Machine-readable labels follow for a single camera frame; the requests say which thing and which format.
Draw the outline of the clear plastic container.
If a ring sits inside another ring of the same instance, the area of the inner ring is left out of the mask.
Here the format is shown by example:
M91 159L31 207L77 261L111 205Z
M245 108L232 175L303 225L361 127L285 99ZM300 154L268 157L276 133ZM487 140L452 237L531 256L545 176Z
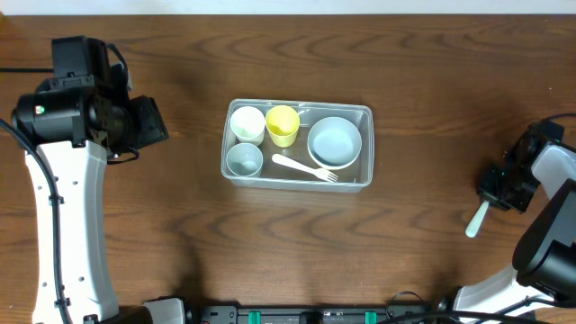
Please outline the clear plastic container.
M300 128L296 141L288 148L276 146L265 126L263 142L257 146L263 156L264 164L260 177L233 175L226 166L225 158L229 150L240 142L230 127L231 115L240 107L253 106L266 114L277 105L291 106L300 115ZM307 167L320 168L307 149L307 138L314 123L327 117L341 117L352 122L360 131L363 140L358 160L351 166L340 170L329 170L338 176L335 183L318 179L305 173L272 161L273 154L281 154ZM221 173L234 185L269 189L304 190L335 193L358 193L367 187L374 175L374 118L370 108L364 105L342 103L317 103L302 101L282 101L265 99L235 99L229 104L225 121L221 149Z

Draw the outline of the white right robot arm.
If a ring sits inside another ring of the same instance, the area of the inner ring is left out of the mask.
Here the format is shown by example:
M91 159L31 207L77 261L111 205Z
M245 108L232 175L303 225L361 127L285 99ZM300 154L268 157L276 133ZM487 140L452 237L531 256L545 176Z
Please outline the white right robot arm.
M512 264L458 290L451 311L519 317L575 306L575 148L545 144L529 165L548 204L517 243Z

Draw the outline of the white plastic bowl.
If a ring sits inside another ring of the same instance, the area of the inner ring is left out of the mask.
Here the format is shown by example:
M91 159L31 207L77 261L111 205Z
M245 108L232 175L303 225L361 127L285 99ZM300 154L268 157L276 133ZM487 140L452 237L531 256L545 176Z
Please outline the white plastic bowl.
M341 117L327 117L313 124L307 149L318 152L354 151L360 156L363 140L359 129Z
M359 155L354 151L318 152L311 150L310 157L320 167L340 170L350 167L358 160Z

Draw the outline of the white plastic fork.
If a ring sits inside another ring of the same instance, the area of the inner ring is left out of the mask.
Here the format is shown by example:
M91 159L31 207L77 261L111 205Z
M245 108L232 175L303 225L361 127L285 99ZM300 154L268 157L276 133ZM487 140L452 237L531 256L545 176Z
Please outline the white plastic fork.
M316 176L318 179L326 182L335 183L338 180L337 175L335 175L334 173L325 168L322 167L312 168L310 166L305 166L304 164L281 154L273 154L272 161L283 167L289 167L305 173L312 174Z

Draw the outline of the grey plastic cup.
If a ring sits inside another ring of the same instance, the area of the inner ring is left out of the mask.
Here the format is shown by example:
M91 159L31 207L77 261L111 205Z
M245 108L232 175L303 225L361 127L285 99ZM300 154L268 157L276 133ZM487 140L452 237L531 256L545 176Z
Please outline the grey plastic cup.
M239 143L229 150L225 162L234 176L260 177L264 156L256 145Z

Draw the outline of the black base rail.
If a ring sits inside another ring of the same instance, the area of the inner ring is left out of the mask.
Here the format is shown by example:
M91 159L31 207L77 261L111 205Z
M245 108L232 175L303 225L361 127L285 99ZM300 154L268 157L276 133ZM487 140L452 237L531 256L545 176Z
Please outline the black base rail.
M196 312L200 324L374 324L406 317L407 323L480 323L480 319L421 318L431 305L421 301L399 301L391 305L317 305L310 307L241 306L222 304L206 306Z

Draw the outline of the white plastic cup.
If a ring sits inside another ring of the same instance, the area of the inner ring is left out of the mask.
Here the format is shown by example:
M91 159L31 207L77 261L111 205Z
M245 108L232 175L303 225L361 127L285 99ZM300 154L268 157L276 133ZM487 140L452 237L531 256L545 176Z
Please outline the white plastic cup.
M259 146L264 140L266 119L256 107L243 106L231 115L230 127L240 142Z

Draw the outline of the mint green plastic spoon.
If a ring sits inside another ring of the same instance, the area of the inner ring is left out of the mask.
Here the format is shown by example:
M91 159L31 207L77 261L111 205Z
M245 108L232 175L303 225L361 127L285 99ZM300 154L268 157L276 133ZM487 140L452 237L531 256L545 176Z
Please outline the mint green plastic spoon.
M488 209L490 208L490 203L488 201L483 201L480 205L480 207L478 208L478 210L476 211L476 213L473 215L472 219L470 220L466 230L465 230L465 235L468 238L475 238L480 230L480 227L482 225L482 222L488 212Z

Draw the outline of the yellow plastic cup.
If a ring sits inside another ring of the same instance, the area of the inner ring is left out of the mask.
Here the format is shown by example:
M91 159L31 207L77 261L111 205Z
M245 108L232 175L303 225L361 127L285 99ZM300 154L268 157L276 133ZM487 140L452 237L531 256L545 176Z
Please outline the yellow plastic cup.
M288 148L296 141L300 115L291 106L277 105L266 114L265 126L276 146Z

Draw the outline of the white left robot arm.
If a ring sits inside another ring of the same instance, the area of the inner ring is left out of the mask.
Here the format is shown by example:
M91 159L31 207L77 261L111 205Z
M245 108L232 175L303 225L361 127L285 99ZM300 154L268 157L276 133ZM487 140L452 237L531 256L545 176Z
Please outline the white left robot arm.
M39 280L35 323L150 323L149 309L123 311L104 237L105 169L166 140L153 98L128 85L50 79L13 110L35 197Z

